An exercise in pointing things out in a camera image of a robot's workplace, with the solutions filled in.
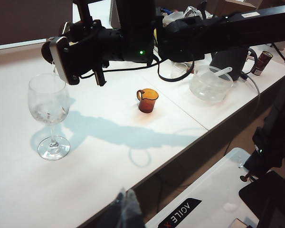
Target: cup handle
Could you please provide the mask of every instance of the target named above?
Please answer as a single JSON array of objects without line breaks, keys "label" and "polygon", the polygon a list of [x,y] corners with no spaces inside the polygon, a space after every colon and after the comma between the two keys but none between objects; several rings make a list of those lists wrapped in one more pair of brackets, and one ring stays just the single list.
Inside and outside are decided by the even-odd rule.
[{"label": "cup handle", "polygon": [[138,99],[138,100],[141,100],[142,97],[143,97],[143,94],[144,94],[144,91],[143,91],[143,90],[138,90],[138,91],[136,92],[137,99]]}]

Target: clear glass bowl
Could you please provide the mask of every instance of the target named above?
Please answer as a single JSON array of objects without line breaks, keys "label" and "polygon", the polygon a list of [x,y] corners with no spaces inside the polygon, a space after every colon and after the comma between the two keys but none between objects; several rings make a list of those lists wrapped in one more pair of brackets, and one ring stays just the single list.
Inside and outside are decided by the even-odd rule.
[{"label": "clear glass bowl", "polygon": [[190,91],[199,99],[210,102],[222,101],[233,86],[233,80],[228,74],[219,77],[206,74],[220,69],[212,66],[198,66],[194,69],[194,75],[190,82]]}]

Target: glass base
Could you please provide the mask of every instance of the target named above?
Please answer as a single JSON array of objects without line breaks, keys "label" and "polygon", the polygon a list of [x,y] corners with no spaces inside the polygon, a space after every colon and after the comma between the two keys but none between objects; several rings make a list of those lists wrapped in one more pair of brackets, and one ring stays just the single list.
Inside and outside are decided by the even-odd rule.
[{"label": "glass base", "polygon": [[51,143],[51,137],[48,137],[41,141],[38,146],[38,154],[41,158],[49,161],[56,161],[65,157],[70,151],[70,143],[67,139],[55,136],[57,146],[49,146]]}]

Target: glass stem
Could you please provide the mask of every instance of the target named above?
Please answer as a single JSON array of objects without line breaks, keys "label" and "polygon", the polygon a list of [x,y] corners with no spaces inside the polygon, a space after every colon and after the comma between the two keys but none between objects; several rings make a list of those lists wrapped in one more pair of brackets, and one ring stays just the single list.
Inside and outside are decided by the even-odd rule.
[{"label": "glass stem", "polygon": [[49,144],[50,147],[56,147],[58,146],[58,143],[55,139],[55,135],[54,135],[54,126],[51,126],[51,143]]}]

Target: agile x logo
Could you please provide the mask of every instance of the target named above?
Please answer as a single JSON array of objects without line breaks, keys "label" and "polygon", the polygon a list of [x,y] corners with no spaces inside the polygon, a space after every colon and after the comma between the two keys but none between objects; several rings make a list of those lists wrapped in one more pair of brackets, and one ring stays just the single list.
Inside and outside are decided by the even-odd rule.
[{"label": "agile x logo", "polygon": [[186,199],[158,225],[158,228],[175,228],[200,203],[201,200],[199,199],[193,199],[193,198]]}]

